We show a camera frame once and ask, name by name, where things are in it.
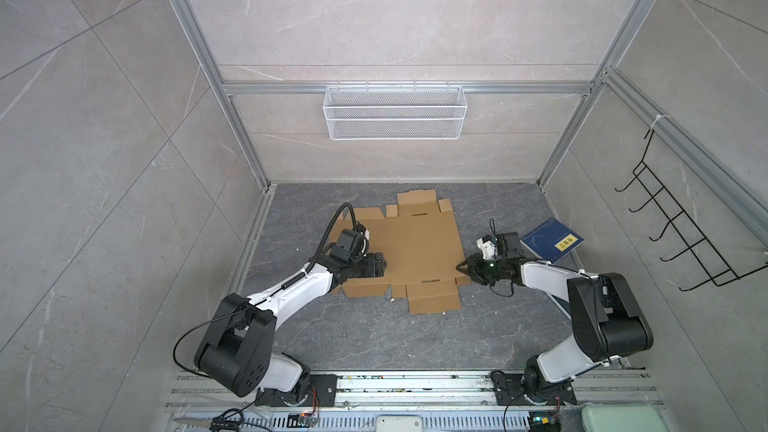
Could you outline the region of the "brown cardboard box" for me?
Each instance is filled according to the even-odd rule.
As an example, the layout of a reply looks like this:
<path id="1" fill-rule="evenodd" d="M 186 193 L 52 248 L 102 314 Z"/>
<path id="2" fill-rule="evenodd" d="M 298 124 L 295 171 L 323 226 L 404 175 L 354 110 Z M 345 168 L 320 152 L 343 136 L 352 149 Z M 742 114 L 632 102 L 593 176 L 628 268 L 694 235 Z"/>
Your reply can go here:
<path id="1" fill-rule="evenodd" d="M 409 312 L 437 314 L 461 308 L 459 288 L 469 277 L 456 270 L 465 260 L 452 204 L 432 189 L 397 195 L 385 208 L 355 209 L 369 232 L 371 255 L 387 262 L 381 277 L 351 278 L 341 289 L 351 298 L 406 298 Z"/>

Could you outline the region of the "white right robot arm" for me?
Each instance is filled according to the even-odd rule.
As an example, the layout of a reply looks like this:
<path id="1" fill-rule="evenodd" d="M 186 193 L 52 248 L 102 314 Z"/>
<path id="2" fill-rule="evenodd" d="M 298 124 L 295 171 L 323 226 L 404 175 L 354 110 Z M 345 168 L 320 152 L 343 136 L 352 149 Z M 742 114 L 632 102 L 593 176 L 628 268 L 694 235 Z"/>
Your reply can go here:
<path id="1" fill-rule="evenodd" d="M 650 349 L 653 333 L 628 281 L 618 273 L 589 274 L 524 254 L 516 233 L 491 233 L 477 241 L 479 251 L 456 270 L 492 288 L 536 289 L 568 304 L 572 333 L 551 350 L 528 360 L 522 383 L 529 396 L 548 392 L 613 357 Z"/>

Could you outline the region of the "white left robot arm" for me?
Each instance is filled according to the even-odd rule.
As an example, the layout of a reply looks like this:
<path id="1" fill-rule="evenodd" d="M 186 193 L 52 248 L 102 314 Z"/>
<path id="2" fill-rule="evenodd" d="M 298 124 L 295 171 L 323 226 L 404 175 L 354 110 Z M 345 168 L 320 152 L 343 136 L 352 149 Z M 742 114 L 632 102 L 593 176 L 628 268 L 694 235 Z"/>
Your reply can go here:
<path id="1" fill-rule="evenodd" d="M 290 404 L 303 402 L 310 389 L 310 368 L 273 351 L 275 332 L 347 280 L 381 277 L 386 261 L 368 249 L 369 232 L 358 224 L 323 245 L 318 255 L 282 282 L 248 297 L 226 296 L 195 352 L 197 372 L 238 397 L 259 388 L 281 394 Z"/>

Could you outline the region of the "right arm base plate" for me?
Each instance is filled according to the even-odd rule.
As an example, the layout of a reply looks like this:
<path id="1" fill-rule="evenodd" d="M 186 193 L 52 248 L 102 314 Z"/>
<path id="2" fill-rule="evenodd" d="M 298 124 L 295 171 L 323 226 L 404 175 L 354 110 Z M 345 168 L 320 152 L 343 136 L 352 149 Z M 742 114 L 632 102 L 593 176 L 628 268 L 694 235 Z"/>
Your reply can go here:
<path id="1" fill-rule="evenodd" d="M 489 373 L 496 402 L 500 406 L 555 406 L 577 405 L 578 400 L 570 379 L 550 383 L 535 372 L 521 374 L 493 370 Z"/>

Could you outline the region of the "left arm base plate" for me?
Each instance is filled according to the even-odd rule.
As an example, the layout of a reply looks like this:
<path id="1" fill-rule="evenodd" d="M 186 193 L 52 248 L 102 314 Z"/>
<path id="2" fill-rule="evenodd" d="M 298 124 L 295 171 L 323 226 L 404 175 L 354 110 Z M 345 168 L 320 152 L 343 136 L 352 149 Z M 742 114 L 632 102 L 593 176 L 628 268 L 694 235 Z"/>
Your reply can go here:
<path id="1" fill-rule="evenodd" d="M 273 407 L 331 407 L 335 404 L 337 383 L 337 375 L 311 373 L 306 377 L 302 376 L 289 392 L 267 389 L 256 404 Z"/>

